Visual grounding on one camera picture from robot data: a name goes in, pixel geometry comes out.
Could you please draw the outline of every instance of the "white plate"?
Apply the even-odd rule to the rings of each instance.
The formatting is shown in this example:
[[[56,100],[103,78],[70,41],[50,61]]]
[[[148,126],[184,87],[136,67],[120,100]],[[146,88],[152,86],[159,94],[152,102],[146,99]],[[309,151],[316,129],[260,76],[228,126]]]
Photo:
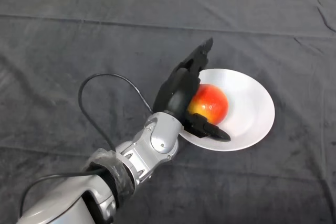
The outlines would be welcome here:
[[[262,140],[272,128],[275,108],[267,90],[246,74],[228,69],[201,71],[201,84],[219,87],[227,96],[229,110],[217,126],[227,132],[230,142],[198,138],[186,131],[181,133],[189,142],[214,151],[237,151]]]

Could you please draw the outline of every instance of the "dark gray fabric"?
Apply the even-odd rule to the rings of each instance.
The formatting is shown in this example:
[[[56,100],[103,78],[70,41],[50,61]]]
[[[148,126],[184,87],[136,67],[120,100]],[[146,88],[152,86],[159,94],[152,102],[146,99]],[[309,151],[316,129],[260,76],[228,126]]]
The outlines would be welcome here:
[[[116,223],[333,223],[335,31],[336,0],[0,0],[0,222],[15,222],[38,176],[78,170],[108,147],[77,106],[85,77],[123,74],[152,104],[172,68],[212,36],[208,68],[258,80],[275,103],[273,128],[236,152],[181,140]],[[108,77],[87,86],[84,103],[116,144],[149,115]],[[36,186],[26,206],[53,184]]]

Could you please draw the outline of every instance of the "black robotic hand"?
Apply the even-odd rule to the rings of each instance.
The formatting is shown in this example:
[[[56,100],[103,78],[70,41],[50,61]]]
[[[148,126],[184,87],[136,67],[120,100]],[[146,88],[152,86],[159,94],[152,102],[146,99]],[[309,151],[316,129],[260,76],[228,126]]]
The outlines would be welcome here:
[[[184,61],[173,70],[161,85],[156,96],[153,112],[165,112],[177,118],[184,130],[197,137],[209,136],[219,141],[230,141],[230,136],[216,125],[208,123],[199,114],[190,114],[187,108],[200,86],[199,75],[208,63],[207,54],[211,50],[210,38],[198,46]]]

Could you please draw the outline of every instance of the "red apple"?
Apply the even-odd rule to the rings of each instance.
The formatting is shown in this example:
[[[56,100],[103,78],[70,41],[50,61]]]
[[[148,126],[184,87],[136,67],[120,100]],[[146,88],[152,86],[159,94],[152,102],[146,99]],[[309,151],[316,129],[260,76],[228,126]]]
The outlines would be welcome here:
[[[229,103],[220,88],[211,84],[200,84],[191,100],[188,111],[200,114],[211,124],[220,123],[227,114]]]

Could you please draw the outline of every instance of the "robotic arm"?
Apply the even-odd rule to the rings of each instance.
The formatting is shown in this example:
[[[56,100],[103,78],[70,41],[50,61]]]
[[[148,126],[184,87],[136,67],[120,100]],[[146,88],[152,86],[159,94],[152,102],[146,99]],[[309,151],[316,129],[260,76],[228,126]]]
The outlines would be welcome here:
[[[85,170],[101,169],[101,173],[68,178],[25,212],[18,224],[112,223],[117,209],[155,168],[176,155],[183,129],[198,137],[229,141],[228,134],[206,118],[187,112],[212,44],[212,38],[205,41],[173,70],[158,92],[154,114],[133,141],[120,144],[116,152],[99,149],[89,158]]]

